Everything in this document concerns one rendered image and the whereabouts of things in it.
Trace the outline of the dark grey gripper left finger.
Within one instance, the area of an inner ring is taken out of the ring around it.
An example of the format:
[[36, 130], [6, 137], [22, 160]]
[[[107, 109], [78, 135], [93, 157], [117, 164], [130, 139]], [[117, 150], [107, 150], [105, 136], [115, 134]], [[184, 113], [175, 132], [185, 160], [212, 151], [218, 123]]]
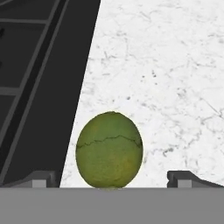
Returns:
[[3, 185], [3, 188], [51, 188], [57, 186], [55, 171], [34, 171], [23, 179]]

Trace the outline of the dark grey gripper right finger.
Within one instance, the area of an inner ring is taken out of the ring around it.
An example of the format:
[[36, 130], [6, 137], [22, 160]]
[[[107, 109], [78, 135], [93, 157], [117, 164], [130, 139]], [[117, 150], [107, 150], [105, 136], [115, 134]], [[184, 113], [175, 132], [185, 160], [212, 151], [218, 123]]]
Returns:
[[191, 171], [168, 171], [167, 179], [168, 188], [223, 188], [223, 185], [218, 185], [198, 178]]

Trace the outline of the green lime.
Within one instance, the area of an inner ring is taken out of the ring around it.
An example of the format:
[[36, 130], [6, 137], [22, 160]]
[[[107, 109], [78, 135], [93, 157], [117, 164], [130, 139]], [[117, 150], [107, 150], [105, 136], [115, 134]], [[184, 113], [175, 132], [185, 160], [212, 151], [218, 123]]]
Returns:
[[125, 115], [106, 112], [82, 129], [75, 150], [83, 179], [95, 188], [124, 188], [143, 161], [143, 141], [137, 126]]

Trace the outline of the black hob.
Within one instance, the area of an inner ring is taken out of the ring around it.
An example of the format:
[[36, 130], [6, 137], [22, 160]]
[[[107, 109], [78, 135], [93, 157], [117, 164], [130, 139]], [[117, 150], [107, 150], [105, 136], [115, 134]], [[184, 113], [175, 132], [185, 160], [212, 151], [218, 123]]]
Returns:
[[60, 185], [101, 0], [0, 0], [0, 187]]

